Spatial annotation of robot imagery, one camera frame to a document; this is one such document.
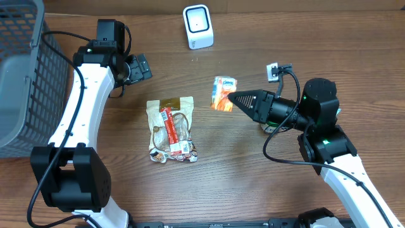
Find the orange tissue pack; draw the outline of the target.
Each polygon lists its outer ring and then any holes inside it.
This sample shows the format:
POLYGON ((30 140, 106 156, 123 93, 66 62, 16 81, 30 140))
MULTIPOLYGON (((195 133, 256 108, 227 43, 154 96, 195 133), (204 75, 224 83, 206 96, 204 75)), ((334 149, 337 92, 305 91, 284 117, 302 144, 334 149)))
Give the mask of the orange tissue pack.
POLYGON ((213 82, 210 107, 216 111, 231 112, 233 103, 228 95, 237 90, 237 80, 227 76, 217 76, 213 82))

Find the red snack stick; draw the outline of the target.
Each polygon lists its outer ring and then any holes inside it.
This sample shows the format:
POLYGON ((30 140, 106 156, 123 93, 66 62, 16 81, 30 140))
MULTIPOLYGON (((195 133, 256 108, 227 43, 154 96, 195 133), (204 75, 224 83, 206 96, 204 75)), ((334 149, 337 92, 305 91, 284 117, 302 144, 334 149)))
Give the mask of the red snack stick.
POLYGON ((182 128, 183 121, 178 121, 176 129, 175 119, 170 107, 161 109, 161 116, 168 135, 169 152, 171 156, 189 154, 189 131, 188 126, 182 128))

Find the beige brown snack bag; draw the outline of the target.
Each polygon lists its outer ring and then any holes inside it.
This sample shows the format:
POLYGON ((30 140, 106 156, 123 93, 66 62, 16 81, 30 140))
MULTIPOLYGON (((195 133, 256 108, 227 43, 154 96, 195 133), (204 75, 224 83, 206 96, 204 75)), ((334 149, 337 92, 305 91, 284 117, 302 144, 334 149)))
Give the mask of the beige brown snack bag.
POLYGON ((192 112, 194 110, 194 98, 180 97, 162 100, 152 100, 147 102, 146 113, 148 117, 149 130, 151 132, 149 143, 149 156, 152 161, 164 163, 167 160, 176 160, 180 162, 196 162, 197 149, 190 136, 192 124, 192 112), (189 154, 171 156, 169 152, 168 135, 165 124, 161 116, 161 109, 170 107, 175 119, 176 129, 178 130, 178 121, 183 121, 182 128, 188 126, 189 131, 189 154))

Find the green lid jar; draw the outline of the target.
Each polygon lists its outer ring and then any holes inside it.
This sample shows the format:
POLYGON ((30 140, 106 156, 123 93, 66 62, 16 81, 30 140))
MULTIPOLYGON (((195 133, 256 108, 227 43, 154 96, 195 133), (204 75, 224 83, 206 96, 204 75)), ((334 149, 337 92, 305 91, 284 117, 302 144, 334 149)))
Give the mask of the green lid jar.
MULTIPOLYGON (((260 127, 263 129, 265 134, 271 134, 278 127, 278 124, 271 123, 270 125, 268 125, 267 123, 261 123, 260 127)), ((278 133, 286 132, 289 130, 290 130, 289 127, 281 127, 278 133)))

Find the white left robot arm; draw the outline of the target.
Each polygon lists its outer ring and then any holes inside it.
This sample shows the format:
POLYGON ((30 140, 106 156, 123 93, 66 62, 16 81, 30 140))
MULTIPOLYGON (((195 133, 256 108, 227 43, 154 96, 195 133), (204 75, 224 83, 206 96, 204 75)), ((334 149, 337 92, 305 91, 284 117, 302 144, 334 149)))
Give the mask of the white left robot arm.
POLYGON ((124 23, 98 20, 96 38, 68 59, 73 85, 57 129, 30 155, 37 180, 34 195, 89 227, 135 226, 131 214, 111 197, 111 176, 97 153, 97 134, 111 91, 152 77, 146 57, 130 54, 131 44, 124 23))

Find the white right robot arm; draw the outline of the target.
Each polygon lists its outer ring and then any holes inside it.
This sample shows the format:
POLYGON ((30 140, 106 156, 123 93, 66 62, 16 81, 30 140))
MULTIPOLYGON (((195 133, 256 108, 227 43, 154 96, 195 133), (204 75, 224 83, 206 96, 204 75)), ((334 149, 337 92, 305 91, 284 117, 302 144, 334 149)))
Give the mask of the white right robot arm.
POLYGON ((299 103, 264 90, 231 92, 228 99, 255 122, 300 130, 300 164, 312 166, 333 189, 356 227, 401 227, 368 177, 357 149, 337 125, 334 82, 307 81, 299 103))

